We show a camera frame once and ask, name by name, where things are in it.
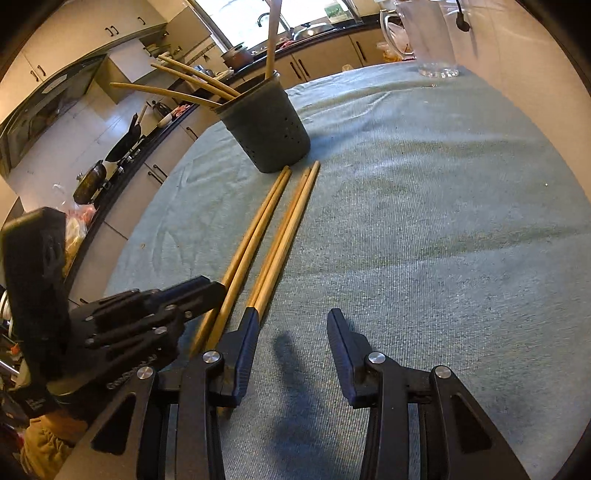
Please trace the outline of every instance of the light blue tablecloth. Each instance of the light blue tablecloth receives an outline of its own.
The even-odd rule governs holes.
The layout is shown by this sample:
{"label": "light blue tablecloth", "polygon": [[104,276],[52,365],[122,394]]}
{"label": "light blue tablecloth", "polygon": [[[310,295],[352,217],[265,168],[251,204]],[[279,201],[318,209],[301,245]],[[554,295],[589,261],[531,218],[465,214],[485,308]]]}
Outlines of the light blue tablecloth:
{"label": "light blue tablecloth", "polygon": [[[222,443],[229,479],[356,479],[367,413],[342,397],[326,338],[340,307],[400,364],[449,365],[533,479],[591,416],[591,207],[544,135],[499,92],[412,63],[289,91],[322,162]],[[144,213],[107,290],[221,278],[275,180],[225,127],[189,149]],[[416,451],[411,477],[418,472]]]}

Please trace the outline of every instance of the window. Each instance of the window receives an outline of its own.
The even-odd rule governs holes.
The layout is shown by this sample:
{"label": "window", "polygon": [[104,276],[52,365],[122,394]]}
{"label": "window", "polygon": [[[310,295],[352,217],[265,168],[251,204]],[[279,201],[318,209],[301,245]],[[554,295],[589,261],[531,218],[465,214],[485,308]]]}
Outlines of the window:
{"label": "window", "polygon": [[[197,0],[197,3],[233,45],[244,42],[247,48],[252,48],[267,39],[268,15],[261,20],[261,27],[257,24],[260,15],[269,13],[265,0]],[[291,27],[326,16],[322,0],[283,0],[281,13]],[[283,32],[285,29],[280,24],[279,33]]]}

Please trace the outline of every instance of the robotic hand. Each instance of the robotic hand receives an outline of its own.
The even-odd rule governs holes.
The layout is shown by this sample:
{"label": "robotic hand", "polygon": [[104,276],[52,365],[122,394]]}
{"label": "robotic hand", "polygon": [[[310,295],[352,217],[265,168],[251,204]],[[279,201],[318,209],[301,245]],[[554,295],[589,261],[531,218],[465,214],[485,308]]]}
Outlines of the robotic hand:
{"label": "robotic hand", "polygon": [[10,395],[29,418],[65,408],[90,423],[136,371],[174,360],[185,322],[219,307],[226,290],[197,277],[68,311],[65,227],[65,215],[45,207],[2,230],[14,333],[25,359]]}

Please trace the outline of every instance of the range hood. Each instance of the range hood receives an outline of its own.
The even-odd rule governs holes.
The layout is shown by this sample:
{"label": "range hood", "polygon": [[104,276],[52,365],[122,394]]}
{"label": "range hood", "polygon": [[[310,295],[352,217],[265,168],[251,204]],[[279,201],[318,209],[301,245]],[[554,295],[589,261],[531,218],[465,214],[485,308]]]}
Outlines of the range hood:
{"label": "range hood", "polygon": [[105,55],[71,65],[43,83],[4,122],[0,154],[10,169],[18,165],[36,140],[82,97]]}

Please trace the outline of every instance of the metal screw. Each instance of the metal screw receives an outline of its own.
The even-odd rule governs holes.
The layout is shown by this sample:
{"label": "metal screw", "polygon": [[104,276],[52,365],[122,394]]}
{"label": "metal screw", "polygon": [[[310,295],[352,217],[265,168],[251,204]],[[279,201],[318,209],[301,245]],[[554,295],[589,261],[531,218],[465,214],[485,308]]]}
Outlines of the metal screw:
{"label": "metal screw", "polygon": [[445,365],[439,365],[439,367],[435,368],[435,374],[439,378],[449,378],[452,376],[452,371]]}
{"label": "metal screw", "polygon": [[214,364],[218,360],[220,360],[220,354],[215,350],[210,350],[209,352],[205,352],[203,354],[203,361],[207,364]]}
{"label": "metal screw", "polygon": [[386,356],[380,352],[371,352],[368,359],[373,364],[383,364],[386,361]]}
{"label": "metal screw", "polygon": [[154,369],[152,369],[152,367],[138,368],[138,378],[140,378],[141,380],[150,378],[152,375],[154,375]]}

